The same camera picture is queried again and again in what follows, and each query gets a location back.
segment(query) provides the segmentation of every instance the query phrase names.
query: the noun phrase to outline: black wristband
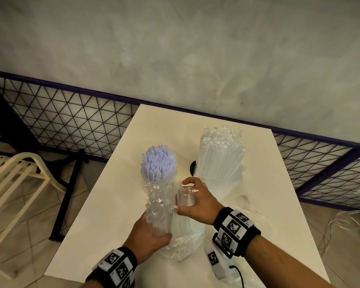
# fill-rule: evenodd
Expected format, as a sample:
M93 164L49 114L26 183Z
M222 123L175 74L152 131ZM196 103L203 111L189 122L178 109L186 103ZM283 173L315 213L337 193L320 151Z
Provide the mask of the black wristband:
M107 253L89 274L89 280L98 281L104 288L135 286L133 271L137 266L134 253L127 247L121 247Z
M218 247L229 258L232 257L232 254L244 257L250 242L257 235L261 235L261 231L253 225L252 220L239 210L229 207L221 209L213 226L218 231L214 238L218 238L219 242L224 245Z

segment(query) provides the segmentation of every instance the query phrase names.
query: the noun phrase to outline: black cable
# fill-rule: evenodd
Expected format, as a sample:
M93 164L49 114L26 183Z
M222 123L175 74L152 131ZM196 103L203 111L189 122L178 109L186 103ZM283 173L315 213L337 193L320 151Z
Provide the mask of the black cable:
M238 268L238 267L236 267L236 266L234 266L234 265L229 266L229 268L230 268L230 269L235 268L235 269L239 272L239 275L240 275L240 278L241 278L241 285L243 286L243 288L245 288L245 286L244 286L243 276L241 275L239 268Z

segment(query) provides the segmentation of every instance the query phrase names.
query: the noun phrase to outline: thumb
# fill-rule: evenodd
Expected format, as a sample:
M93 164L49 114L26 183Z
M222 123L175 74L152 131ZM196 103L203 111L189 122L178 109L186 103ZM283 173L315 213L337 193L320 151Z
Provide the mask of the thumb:
M177 207L177 214L187 216L187 217L191 217L192 207L193 206L178 206Z
M169 245L171 238L172 238L172 233L168 232L162 237L157 238L157 245L159 246L159 248L165 247L166 245Z

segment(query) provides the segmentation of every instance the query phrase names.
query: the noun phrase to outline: table top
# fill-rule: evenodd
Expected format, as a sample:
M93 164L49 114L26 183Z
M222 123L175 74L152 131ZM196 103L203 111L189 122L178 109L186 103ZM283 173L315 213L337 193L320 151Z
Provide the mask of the table top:
M145 210L141 154L152 145L168 145L176 153L176 179L181 181L197 160L205 125L241 130L248 150L243 183L222 203L247 196L268 218L271 242L328 280L271 130L147 105L138 108L45 275L84 282L107 252L124 243ZM155 253L137 267L135 279L137 287L224 286L213 276L203 247L181 263Z

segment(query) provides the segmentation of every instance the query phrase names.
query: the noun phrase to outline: concrete wall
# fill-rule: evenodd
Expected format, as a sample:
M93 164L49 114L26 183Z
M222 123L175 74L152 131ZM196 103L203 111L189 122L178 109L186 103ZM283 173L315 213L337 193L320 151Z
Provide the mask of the concrete wall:
M360 0L0 0L0 71L360 142Z

